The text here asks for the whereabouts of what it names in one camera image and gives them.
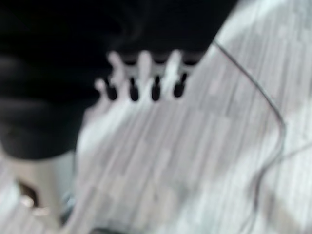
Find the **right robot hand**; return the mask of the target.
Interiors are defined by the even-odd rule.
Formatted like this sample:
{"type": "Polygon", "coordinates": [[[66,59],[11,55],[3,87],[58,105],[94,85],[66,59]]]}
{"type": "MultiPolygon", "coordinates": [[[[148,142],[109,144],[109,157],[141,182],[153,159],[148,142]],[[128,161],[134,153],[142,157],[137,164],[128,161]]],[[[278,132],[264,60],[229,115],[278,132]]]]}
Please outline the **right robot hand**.
{"type": "Polygon", "coordinates": [[[142,51],[152,57],[152,98],[165,63],[182,53],[181,87],[235,8],[235,0],[3,0],[0,3],[0,143],[32,213],[60,228],[73,206],[78,135],[104,81],[110,100],[110,52],[117,52],[138,99],[142,51]]]}

